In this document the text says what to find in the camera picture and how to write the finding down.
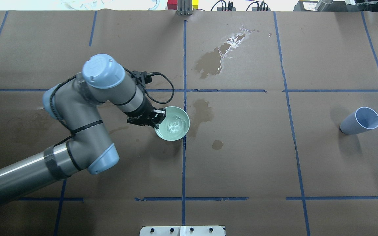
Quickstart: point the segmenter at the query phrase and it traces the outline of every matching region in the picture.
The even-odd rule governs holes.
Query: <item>white floor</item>
[[[265,0],[272,11],[292,11],[297,1]],[[252,3],[250,0],[232,0],[232,2],[237,10],[246,10]],[[210,10],[214,3],[216,0],[199,0],[199,8]],[[152,8],[167,9],[167,0],[0,0],[0,10],[150,10]]]

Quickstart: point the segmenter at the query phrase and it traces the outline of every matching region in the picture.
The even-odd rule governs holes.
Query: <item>cup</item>
[[[342,121],[340,129],[345,134],[363,133],[378,127],[378,114],[373,109],[361,107]]]
[[[165,118],[156,129],[157,135],[166,141],[176,141],[186,135],[190,127],[188,114],[178,107],[166,107]]]

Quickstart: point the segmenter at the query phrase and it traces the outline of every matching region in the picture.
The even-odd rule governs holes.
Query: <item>gray robot arm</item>
[[[80,170],[98,174],[119,161],[97,105],[111,101],[128,115],[128,123],[158,128],[165,110],[156,109],[145,97],[139,74],[127,73],[112,57],[99,54],[84,64],[81,73],[48,90],[44,107],[69,129],[72,139],[0,169],[0,205]]]

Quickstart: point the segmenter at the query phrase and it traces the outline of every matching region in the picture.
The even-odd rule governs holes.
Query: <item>mint green bowl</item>
[[[188,114],[178,107],[166,107],[165,114],[165,119],[156,129],[157,135],[166,141],[183,138],[190,127]]]

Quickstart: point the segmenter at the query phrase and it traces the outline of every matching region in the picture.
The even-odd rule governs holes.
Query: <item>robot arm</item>
[[[144,95],[149,75],[127,73],[112,57],[99,54],[84,64],[81,73],[45,92],[46,111],[69,129],[72,139],[0,169],[0,205],[80,170],[98,174],[119,161],[97,105],[111,101],[128,116],[128,123],[158,128],[166,113]]]

